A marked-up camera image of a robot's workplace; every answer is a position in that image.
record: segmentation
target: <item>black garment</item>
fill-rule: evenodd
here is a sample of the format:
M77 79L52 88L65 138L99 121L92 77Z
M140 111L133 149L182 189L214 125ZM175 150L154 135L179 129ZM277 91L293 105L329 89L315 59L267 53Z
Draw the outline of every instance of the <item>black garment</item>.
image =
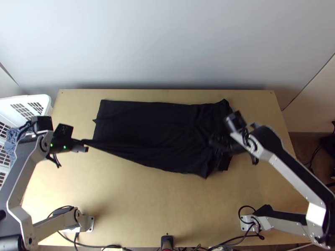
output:
M215 104L101 100L89 146L145 166L207 178L227 170L231 157L209 144L229 137L223 119L232 109Z

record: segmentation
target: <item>wooden table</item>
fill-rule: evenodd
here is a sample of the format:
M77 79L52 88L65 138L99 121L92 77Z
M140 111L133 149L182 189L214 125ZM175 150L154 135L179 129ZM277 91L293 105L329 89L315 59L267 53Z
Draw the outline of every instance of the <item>wooden table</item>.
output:
M52 119L74 126L73 138L92 138L101 99L202 104L223 98L248 122L271 126L294 154L274 91L261 90L60 90ZM208 179L141 166L90 148L88 153L58 156L62 167L40 162L28 185L23 208L33 222L63 205L95 216L92 233L79 242L158 247L170 234L176 246L213 246L243 235L237 216L243 205L305 213L307 202L268 163L251 164L248 154L234 156L229 170ZM307 239L271 230L265 240L247 238L243 245L298 243ZM72 244L54 234L44 245Z

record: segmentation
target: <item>laundry basket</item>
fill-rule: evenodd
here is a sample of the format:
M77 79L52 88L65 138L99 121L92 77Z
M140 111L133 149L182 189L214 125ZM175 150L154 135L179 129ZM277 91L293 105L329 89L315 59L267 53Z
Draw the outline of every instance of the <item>laundry basket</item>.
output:
M48 95L22 95L0 99L0 189L10 171L10 159L5 153L6 132L24 125L34 116L51 116Z

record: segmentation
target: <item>white wall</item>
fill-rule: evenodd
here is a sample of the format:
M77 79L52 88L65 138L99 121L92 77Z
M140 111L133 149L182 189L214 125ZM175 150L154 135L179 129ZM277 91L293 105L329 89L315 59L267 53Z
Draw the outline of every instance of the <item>white wall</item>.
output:
M0 98L24 94L24 91L4 71L0 63Z
M287 128L295 132L328 132L335 120L335 56L283 111Z
M281 107L335 52L335 1L0 0L20 86L274 89Z

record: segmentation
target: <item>black cable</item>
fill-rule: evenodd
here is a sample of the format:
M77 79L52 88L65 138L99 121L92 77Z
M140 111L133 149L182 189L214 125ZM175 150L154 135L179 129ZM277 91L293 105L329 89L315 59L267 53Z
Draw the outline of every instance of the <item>black cable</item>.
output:
M67 205L67 206L59 207L59 208L55 209L54 211L59 210L59 209L63 209L63 208L68 208L68 207L72 207L72 208L74 208L73 206ZM49 217L54 213L54 211L53 211L52 213L50 213L50 214L48 215L47 218L49 218ZM91 245L85 245L85 244L82 244L82 243L79 243L79 242L76 241L77 238L78 238L78 236L79 236L79 233L76 233L76 234L75 234L75 239L74 239L74 240L71 240L71 239L67 238L66 236L62 235L59 231L57 231L57 233L58 233L62 238L64 238L65 240L71 242L71 243L74 245L74 247L75 247L75 251L78 251L77 246L81 246L81 247L85 247L85 248L102 248L102 250L104 250L104 249L106 249L106 248L121 248L121 249L123 249L124 251L132 251L131 249L124 248L124 247L122 247L122 246L120 246L120 245L114 245L114 244L107 245L107 246L91 246Z
M332 123L333 126L334 126L334 129L332 131L332 135L335 133L335 123ZM313 171L313 168L312 168L312 163L313 163L313 160L316 156L316 154L322 149L322 146L321 146L321 142L317 145L317 147L315 148L313 154L312 154L312 157L310 159L310 161L306 162L304 165L308 165L309 164L309 167L308 169L311 170L311 172L314 174L314 171Z
M251 206L248 206L248 205L244 205L244 206L240 207L240 209L238 210L238 218L239 218L239 220L242 221L242 222L245 223L245 224L250 224L250 227L249 227L248 230L246 231L245 235L231 238L231 239L229 239L229 240L227 240L227 241L224 241L224 242L220 243L219 245L216 245L216 246L213 246L213 247L209 248L207 251L212 251L212 250L214 250L214 249L216 249L216 248L218 248L218 247L231 247L231 246L238 245L238 244L240 244L242 241L244 241L245 238L248 238L248 237L258 237L258 238L261 239L261 240L264 240L264 239L265 239L264 236L262 236L262 235L259 234L259 233L261 232L261 230L260 230L260 222L259 222L255 217L253 217L253 216L252 216L251 218L254 219L255 221L257 221L257 224L258 224L258 233L253 234L253 235L248 235L248 233L250 232L251 228L252 228L253 226L255 226L256 224L255 224L255 222L253 222L253 221L251 221L251 222L246 222L246 221L244 221L243 218L241 217L241 210L242 210L243 208L246 208L246 207L253 209L254 212L256 211L255 208L253 208L253 207L251 207ZM238 242L236 242L236 243L233 243L233 244L227 244L228 242L231 242L231 241L236 240L236 239L241 239L241 240L238 241Z
M250 227L248 228L248 230L245 232L245 235L243 236L238 236L238 237L235 237L233 239L230 239L230 240L227 240L225 242L222 242L220 243L219 245L216 245L216 246L213 246L211 248L208 249L208 251L212 251L214 249L217 249L219 247L231 247L231 246L236 246L238 244L240 244L242 241L244 241L244 239L247 237L248 233L250 232L251 228L255 225L255 223L252 223L250 225ZM228 242L232 241L232 240L235 240L235 239L238 239L238 238L242 238L240 241L236 242L236 243L233 243L233 244L227 244Z
M75 234L75 239L74 239L74 241L73 241L73 245L74 245L74 247L75 247L75 251L78 251L78 249L77 249L77 244L76 244L76 240L77 240L77 238L78 238L78 235L79 235L79 233L76 233L76 234Z
M248 205L242 206L242 207L240 207L240 209L238 210L238 218L239 218L240 221L242 221L244 224L253 224L253 223L254 223L253 221L246 222L246 221L244 221L243 218L241 217L241 210L242 210L243 208L246 208L246 207L251 208L252 210L254 210L254 212L256 211L256 209L253 208L253 207L251 207L251 206L248 206Z

